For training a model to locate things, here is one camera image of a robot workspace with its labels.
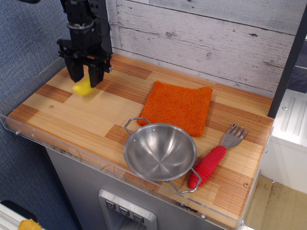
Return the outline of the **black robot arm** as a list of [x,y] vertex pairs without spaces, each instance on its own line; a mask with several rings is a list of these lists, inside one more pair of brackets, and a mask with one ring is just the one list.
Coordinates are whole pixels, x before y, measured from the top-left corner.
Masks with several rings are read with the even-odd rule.
[[110,64],[112,44],[106,2],[104,0],[62,0],[67,16],[70,39],[57,40],[59,56],[64,58],[69,75],[74,82],[84,77],[83,67],[88,67],[91,88],[112,70]]

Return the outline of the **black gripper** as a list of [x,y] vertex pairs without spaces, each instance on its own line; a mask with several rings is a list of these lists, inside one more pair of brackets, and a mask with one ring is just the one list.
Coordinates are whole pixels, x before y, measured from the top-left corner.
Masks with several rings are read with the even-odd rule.
[[74,82],[84,77],[83,65],[88,66],[91,88],[95,88],[104,78],[104,72],[111,72],[111,55],[101,47],[99,24],[88,26],[68,24],[70,39],[58,39],[59,56],[64,58],[69,75]]

